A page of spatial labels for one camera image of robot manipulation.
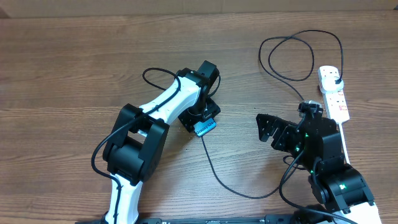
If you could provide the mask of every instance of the robotic arm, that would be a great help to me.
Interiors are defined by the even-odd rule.
[[[220,112],[220,107],[208,97],[208,93],[220,75],[215,65],[204,61],[198,71],[184,68],[177,72],[180,91],[158,110],[145,114],[172,96],[178,88],[178,81],[153,101],[136,108],[127,104],[122,108],[112,132],[118,130],[134,118],[143,116],[128,130],[118,131],[111,137],[104,149],[103,159],[108,163],[107,170],[121,184],[112,181],[112,196],[109,211],[101,220],[89,223],[113,224],[118,191],[121,190],[117,206],[116,224],[134,224],[138,219],[138,200],[143,182],[154,173],[162,155],[169,125],[178,117],[188,132],[199,124],[206,123]],[[128,132],[145,136],[140,143],[128,136]]]
[[[301,155],[297,163],[311,174],[308,182],[312,192],[318,202],[325,205],[325,208],[319,204],[307,208],[334,213],[359,224],[381,224],[373,194],[365,179],[344,162],[335,120],[322,118],[322,106],[314,101],[301,102],[298,111],[302,117],[299,124],[268,114],[259,114],[256,119],[261,141],[266,142],[272,137],[271,146],[274,149],[289,152],[293,158]],[[287,223],[331,222],[347,223],[304,209],[295,212]]]

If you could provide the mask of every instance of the black cable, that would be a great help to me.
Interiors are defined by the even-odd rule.
[[[126,123],[125,125],[121,126],[121,127],[118,128],[117,130],[115,130],[114,132],[112,132],[111,134],[109,134],[108,136],[106,136],[106,137],[98,144],[98,146],[95,148],[95,150],[94,150],[94,152],[93,152],[93,155],[92,155],[92,157],[91,157],[91,167],[93,168],[93,170],[94,170],[97,174],[99,174],[99,175],[102,175],[102,176],[107,177],[107,178],[109,178],[109,179],[111,179],[111,180],[114,180],[115,183],[117,183],[117,185],[118,185],[118,187],[117,187],[118,196],[117,196],[117,198],[116,198],[115,209],[114,209],[114,215],[113,215],[113,217],[114,217],[114,224],[117,224],[117,219],[118,219],[118,207],[119,207],[119,201],[120,201],[120,194],[121,194],[122,185],[120,184],[120,181],[119,181],[117,178],[115,178],[115,177],[113,177],[113,176],[111,176],[111,175],[109,175],[109,174],[107,174],[107,173],[104,173],[104,172],[100,171],[100,170],[95,166],[95,157],[96,157],[98,151],[101,149],[101,147],[102,147],[111,137],[113,137],[116,133],[120,132],[120,131],[123,130],[124,128],[128,128],[128,129],[129,129],[134,123],[138,122],[138,121],[139,121],[140,119],[142,119],[144,116],[146,116],[146,115],[148,115],[148,114],[151,114],[151,113],[157,111],[160,107],[162,107],[162,106],[165,105],[167,102],[169,102],[169,101],[180,91],[180,89],[181,89],[181,81],[178,79],[178,76],[177,76],[176,74],[174,74],[173,72],[170,72],[170,71],[165,70],[165,69],[163,69],[163,68],[147,68],[147,69],[144,70],[144,72],[142,73],[142,77],[144,78],[144,80],[145,80],[148,84],[150,84],[150,85],[152,85],[152,86],[154,86],[154,87],[160,88],[161,90],[164,90],[162,87],[159,87],[159,86],[157,86],[157,85],[155,85],[155,84],[153,84],[153,83],[151,83],[151,82],[149,82],[148,80],[145,79],[145,74],[146,74],[148,71],[151,71],[151,70],[157,70],[157,71],[161,71],[161,72],[166,72],[166,73],[169,73],[169,74],[171,74],[172,76],[174,76],[174,79],[177,79],[177,82],[178,82],[178,87],[177,87],[177,89],[175,90],[175,92],[174,92],[171,96],[169,96],[165,101],[161,102],[159,105],[156,105],[154,108],[152,108],[150,111],[145,112],[144,114],[141,114],[140,116],[138,116],[138,117],[132,119],[131,121],[129,121],[129,122]]]
[[[304,41],[304,40],[302,40],[302,39],[300,39],[300,38],[298,38],[298,37],[295,37],[295,35],[298,35],[298,34],[301,34],[301,33],[304,33],[304,32],[322,32],[322,33],[330,34],[330,35],[332,35],[332,36],[338,41],[338,44],[339,44],[339,46],[340,46],[340,54],[341,54],[341,73],[340,73],[339,79],[336,80],[336,84],[339,84],[339,83],[341,82],[342,78],[343,78],[343,46],[341,45],[340,39],[339,39],[335,34],[332,34],[331,32],[327,32],[327,31],[324,31],[324,30],[303,30],[303,31],[297,32],[297,33],[295,33],[295,34],[293,34],[293,35],[290,35],[290,36],[271,37],[271,38],[265,39],[265,40],[261,43],[260,48],[259,48],[259,62],[260,62],[260,65],[261,65],[262,69],[264,69],[264,71],[267,72],[270,76],[276,78],[277,80],[279,80],[279,81],[281,81],[282,83],[285,83],[287,86],[291,87],[291,89],[293,89],[293,90],[298,94],[298,96],[301,98],[301,100],[304,100],[304,98],[303,98],[303,96],[299,93],[299,91],[297,91],[291,84],[289,84],[289,83],[287,83],[286,81],[284,81],[284,79],[290,80],[290,81],[299,82],[299,81],[304,81],[304,80],[308,79],[308,78],[310,77],[310,75],[312,74],[313,67],[314,67],[314,63],[315,63],[314,54],[313,54],[313,49],[312,49],[312,47],[311,47],[311,45],[310,45],[309,43],[307,43],[306,41]],[[275,76],[274,74],[272,74],[271,72],[269,72],[269,71],[265,68],[265,66],[262,64],[262,60],[261,60],[261,49],[262,49],[262,46],[263,46],[264,43],[267,42],[268,40],[274,40],[274,39],[283,39],[283,40],[282,40],[281,42],[279,42],[279,44],[277,44],[277,45],[271,50],[270,54],[268,55],[268,65],[269,65],[269,67],[271,68],[271,70],[272,70],[277,76],[279,76],[280,78],[278,78],[277,76]],[[285,41],[290,40],[290,39],[294,39],[294,40],[298,40],[298,41],[303,42],[305,45],[308,46],[308,48],[309,48],[310,51],[311,51],[312,66],[311,66],[310,73],[309,73],[306,77],[301,78],[301,79],[293,79],[293,78],[285,77],[285,76],[281,75],[280,73],[278,73],[277,71],[275,71],[274,67],[272,67],[272,65],[271,65],[271,55],[272,55],[272,53],[274,53],[274,51],[276,50],[276,48],[278,48],[278,46],[280,46],[280,45],[283,44]]]
[[[322,159],[319,158],[319,157],[316,157],[316,158],[315,158],[315,160],[314,160],[314,162],[313,162],[313,165],[312,165],[312,173],[311,173],[311,175],[312,175],[312,181],[313,181],[313,183],[315,184],[315,186],[317,186],[319,189],[321,189],[321,188],[319,187],[318,181],[317,181],[317,165],[318,165],[318,163],[319,163],[321,160],[322,160]]]
[[[284,156],[283,158],[282,158],[282,160],[283,160],[283,162],[286,164],[286,165],[288,165],[288,166],[290,166],[290,163],[288,163],[288,162],[286,162],[286,159],[287,158],[294,158],[293,156],[291,156],[291,155],[287,155],[287,156]],[[293,166],[294,168],[296,168],[296,169],[298,169],[298,170],[305,170],[305,168],[304,167],[299,167],[298,165],[296,165],[296,166]]]
[[[304,154],[304,150],[303,150],[302,152],[300,152],[300,154],[293,160],[293,162],[291,163],[291,165],[290,165],[290,166],[287,168],[287,170],[285,171],[285,173],[284,173],[282,179],[280,180],[280,183],[279,183],[279,194],[280,194],[280,197],[282,198],[282,200],[285,201],[286,203],[288,203],[290,206],[293,206],[293,207],[295,207],[295,208],[304,210],[304,211],[306,211],[306,212],[318,213],[318,214],[321,214],[321,215],[326,215],[326,216],[329,216],[329,217],[338,218],[338,219],[340,219],[340,220],[346,221],[346,222],[351,223],[351,224],[357,224],[356,222],[351,221],[351,220],[349,220],[349,219],[347,219],[347,218],[345,218],[345,217],[341,217],[341,216],[339,216],[339,215],[335,215],[335,214],[328,213],[328,212],[322,212],[322,211],[314,210],[314,209],[311,209],[311,208],[306,208],[306,207],[297,205],[297,204],[295,204],[295,203],[293,203],[293,202],[291,202],[291,201],[289,201],[289,200],[287,200],[287,199],[285,198],[285,196],[284,196],[283,193],[282,193],[282,186],[283,186],[283,184],[286,182],[286,180],[285,180],[285,179],[286,179],[286,176],[287,176],[287,174],[290,172],[290,170],[292,169],[293,165],[299,160],[299,158],[300,158],[303,154]]]
[[[212,93],[210,93],[210,94],[207,95],[207,98],[212,97],[214,94],[216,94],[216,92],[217,92],[217,90],[218,90],[218,87],[220,87],[220,83],[221,83],[221,75],[218,75],[218,84],[217,84],[217,87],[216,87],[216,89],[215,89]]]
[[[217,176],[217,174],[216,174],[216,171],[214,170],[213,163],[211,162],[211,159],[210,159],[210,156],[209,156],[209,152],[207,151],[206,144],[205,144],[205,140],[203,139],[203,136],[201,137],[201,141],[202,141],[202,143],[203,143],[203,147],[205,148],[206,156],[207,156],[207,159],[209,160],[209,164],[210,164],[210,167],[211,167],[211,171],[213,171],[214,177],[216,177],[217,181],[218,181],[218,182],[221,184],[221,186],[223,186],[225,189],[229,190],[230,192],[232,192],[232,193],[234,193],[234,194],[236,194],[236,195],[238,195],[238,196],[242,196],[242,197],[245,197],[245,198],[248,198],[248,199],[263,199],[263,198],[267,198],[267,197],[271,196],[273,193],[275,193],[275,192],[278,191],[279,187],[275,188],[273,191],[271,191],[270,193],[268,193],[268,194],[266,194],[266,195],[259,196],[259,197],[253,197],[253,196],[248,196],[248,195],[241,194],[241,193],[239,193],[239,192],[237,192],[237,191],[235,191],[235,190],[229,188],[227,185],[225,185],[225,184],[220,180],[220,178],[218,178],[218,176]],[[284,183],[293,175],[293,173],[294,173],[294,171],[296,171],[296,169],[299,169],[299,168],[296,168],[296,167],[295,167],[294,170],[293,170],[293,171],[289,174],[289,176],[285,179]]]

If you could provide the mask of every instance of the black bracket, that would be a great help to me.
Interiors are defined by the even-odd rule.
[[[199,98],[195,105],[189,107],[178,116],[178,119],[184,125],[185,129],[190,133],[193,131],[193,125],[214,118],[221,112],[220,107],[208,97],[210,88],[220,75],[220,72],[216,65],[204,61],[197,71],[184,68],[178,71],[177,75],[189,78],[201,88]]]
[[[305,150],[299,163],[308,171],[312,169],[316,157],[322,160],[318,165],[319,174],[342,169],[341,138],[335,120],[322,118],[320,104],[313,101],[301,102],[297,111],[303,118],[299,124],[258,114],[259,139],[267,141],[273,137],[272,148],[289,152],[293,157]]]
[[[138,219],[135,224],[268,224],[263,218],[187,218],[161,220],[159,218]]]
[[[142,110],[127,104],[120,111],[112,132],[138,116],[142,116]],[[120,130],[109,139],[104,149],[107,170],[130,180],[132,185],[147,181],[159,164],[169,127],[162,119],[144,115],[131,127]],[[129,131],[137,133],[139,129],[147,133],[144,143],[128,136]]]
[[[315,198],[318,202],[325,204],[329,212],[348,211],[352,205],[374,200],[363,176],[349,164],[345,164],[344,168],[337,172],[322,173],[318,175],[317,179],[319,187],[313,183],[311,178],[308,178],[308,181]],[[322,194],[326,200],[322,200],[320,197]]]

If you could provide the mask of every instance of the wooden table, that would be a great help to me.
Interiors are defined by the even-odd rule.
[[[260,142],[255,117],[269,113],[297,122],[298,96],[262,72],[262,40],[304,29],[335,33],[345,54],[344,81],[351,116],[344,124],[352,165],[371,187],[383,223],[398,222],[398,13],[301,12],[200,16],[86,17],[0,20],[0,223],[73,223],[108,210],[111,181],[90,166],[94,147],[110,132],[126,103],[142,105],[161,93],[146,84],[148,67],[197,69],[204,60],[223,77],[213,99],[222,112],[205,136],[215,169],[231,188],[249,195],[274,189],[287,166]],[[315,51],[315,69],[340,67],[326,34],[300,35]],[[275,42],[264,46],[264,56]],[[272,58],[275,69],[304,77],[309,49],[291,41]],[[148,76],[161,86],[167,74]],[[293,85],[323,101],[316,72]],[[98,156],[103,170],[106,164]],[[316,203],[299,171],[286,197]],[[238,197],[217,183],[199,138],[171,125],[161,163],[144,184],[143,217],[260,217],[295,209],[278,194]]]

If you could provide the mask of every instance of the white power strip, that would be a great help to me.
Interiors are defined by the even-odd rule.
[[[331,80],[332,82],[339,78],[340,74],[338,69],[333,66],[325,65],[318,69],[319,86],[322,89],[322,83],[325,85],[325,80]],[[349,120],[348,108],[346,98],[343,90],[339,90],[340,87],[336,85],[334,91],[322,91],[323,101],[325,102],[326,115],[330,119],[334,119],[338,124],[341,142],[343,143],[343,150],[346,162],[349,164],[348,153],[346,148],[346,142],[344,138],[342,123]]]

